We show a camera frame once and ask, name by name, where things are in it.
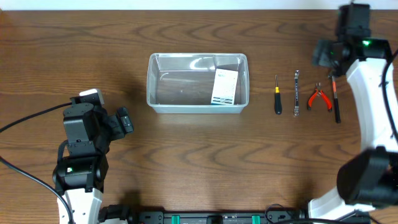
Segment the white blue cardboard box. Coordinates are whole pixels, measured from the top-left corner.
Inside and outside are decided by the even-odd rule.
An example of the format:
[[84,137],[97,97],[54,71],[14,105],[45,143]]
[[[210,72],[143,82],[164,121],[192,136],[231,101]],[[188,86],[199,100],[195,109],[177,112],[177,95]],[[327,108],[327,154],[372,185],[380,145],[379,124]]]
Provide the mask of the white blue cardboard box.
[[212,105],[234,105],[238,72],[217,68],[211,96]]

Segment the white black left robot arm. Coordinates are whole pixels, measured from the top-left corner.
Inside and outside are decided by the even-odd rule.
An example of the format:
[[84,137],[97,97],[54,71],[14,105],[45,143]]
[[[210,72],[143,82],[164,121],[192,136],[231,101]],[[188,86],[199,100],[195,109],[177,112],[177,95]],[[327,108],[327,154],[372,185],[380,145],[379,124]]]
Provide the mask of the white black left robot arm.
[[106,158],[112,141],[134,131],[128,110],[120,107],[109,115],[97,93],[71,98],[63,111],[67,138],[58,148],[57,165],[53,171],[55,190],[61,195],[60,223],[104,223],[106,213],[100,212],[104,180],[109,168]]

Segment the clear plastic container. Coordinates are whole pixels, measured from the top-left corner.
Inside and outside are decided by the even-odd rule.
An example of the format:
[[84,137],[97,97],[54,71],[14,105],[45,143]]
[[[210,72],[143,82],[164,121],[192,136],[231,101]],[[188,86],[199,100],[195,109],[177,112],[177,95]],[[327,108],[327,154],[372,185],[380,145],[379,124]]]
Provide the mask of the clear plastic container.
[[[234,105],[212,105],[216,69],[238,72]],[[154,53],[147,71],[147,104],[156,113],[239,114],[249,104],[244,54]]]

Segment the small black orange hammer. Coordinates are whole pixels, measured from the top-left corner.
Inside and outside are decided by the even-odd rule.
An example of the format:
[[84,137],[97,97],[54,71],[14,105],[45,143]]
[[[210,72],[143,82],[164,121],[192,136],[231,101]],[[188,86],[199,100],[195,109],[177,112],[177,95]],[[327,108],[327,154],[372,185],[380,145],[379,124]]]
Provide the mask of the small black orange hammer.
[[340,124],[341,123],[340,107],[339,107],[338,96],[337,96],[337,92],[336,92],[336,78],[334,76],[334,72],[330,72],[329,79],[331,80],[331,85],[332,85],[332,90],[333,90],[333,106],[335,109],[335,121],[336,121],[336,123]]

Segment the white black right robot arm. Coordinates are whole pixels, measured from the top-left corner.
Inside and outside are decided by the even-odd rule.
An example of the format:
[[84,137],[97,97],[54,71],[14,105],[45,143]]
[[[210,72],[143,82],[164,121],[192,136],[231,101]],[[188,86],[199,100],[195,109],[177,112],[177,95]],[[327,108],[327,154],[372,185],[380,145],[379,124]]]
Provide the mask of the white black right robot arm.
[[397,97],[387,40],[320,40],[313,64],[345,75],[354,96],[361,152],[343,165],[336,187],[308,203],[312,220],[341,220],[354,212],[397,205]]

